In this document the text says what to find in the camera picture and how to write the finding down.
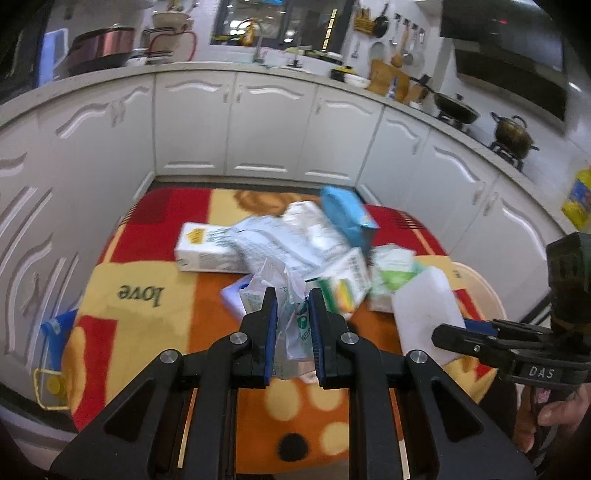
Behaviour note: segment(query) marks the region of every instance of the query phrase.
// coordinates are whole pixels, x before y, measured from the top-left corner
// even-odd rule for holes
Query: white container
[[[352,73],[345,73],[345,83],[357,88],[366,89],[371,83],[371,80],[360,77],[359,75],[353,75]]]
[[[228,246],[228,227],[185,223],[174,257],[178,269],[189,272],[249,273],[242,258]]]
[[[392,297],[402,354],[419,349],[441,367],[459,354],[433,345],[431,335],[442,323],[466,328],[449,281],[440,269],[427,267]]]

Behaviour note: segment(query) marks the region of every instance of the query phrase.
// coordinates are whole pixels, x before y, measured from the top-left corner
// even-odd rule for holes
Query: polka dot pattern
[[[318,410],[332,411],[343,401],[345,394],[342,390],[325,390],[318,384],[308,385],[310,402]]]
[[[338,455],[349,449],[349,424],[336,421],[320,433],[320,449],[326,455]]]
[[[279,441],[277,454],[284,462],[303,460],[308,455],[308,443],[299,433],[288,433]]]
[[[271,418],[291,420],[298,414],[300,407],[300,394],[293,380],[271,380],[271,385],[265,389],[265,408]]]

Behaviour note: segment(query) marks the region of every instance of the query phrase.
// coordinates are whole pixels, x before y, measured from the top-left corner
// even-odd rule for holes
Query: frying pan
[[[433,94],[433,99],[435,100],[435,105],[439,108],[443,113],[446,115],[458,120],[460,123],[465,125],[470,125],[474,123],[479,117],[480,114],[474,110],[471,106],[462,102],[464,97],[460,94],[457,94],[456,97],[451,97],[449,95],[445,95],[444,93],[435,92],[431,87],[425,85],[428,82],[429,78],[423,76],[423,79],[416,79],[410,77],[413,82],[418,82],[420,85],[425,87],[429,92]]]
[[[386,17],[386,10],[388,9],[389,3],[386,2],[384,5],[384,9],[382,10],[382,14],[379,17],[376,17],[374,20],[374,28],[372,30],[374,37],[382,38],[386,32],[388,31],[388,24],[389,20]]]

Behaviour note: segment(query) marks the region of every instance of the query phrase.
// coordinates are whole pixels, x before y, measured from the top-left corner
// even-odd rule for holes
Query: cooking pot
[[[526,130],[527,122],[519,115],[505,118],[491,112],[491,116],[496,122],[496,141],[506,146],[518,160],[523,160],[530,150],[539,150],[534,146],[534,141]],[[523,125],[518,124],[515,120],[519,120]]]
[[[454,98],[443,93],[433,92],[433,96],[437,108],[463,124],[469,125],[474,123],[480,117],[480,114],[476,110],[462,102],[464,97],[460,94],[457,94],[457,98]]]
[[[78,35],[66,57],[70,75],[122,67],[131,57],[135,29],[122,25]]]

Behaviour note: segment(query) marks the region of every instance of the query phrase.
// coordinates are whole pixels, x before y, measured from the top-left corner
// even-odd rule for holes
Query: white bowl
[[[359,75],[353,75],[352,73],[345,73],[345,83],[357,88],[366,89],[371,83],[371,80],[360,77]]]

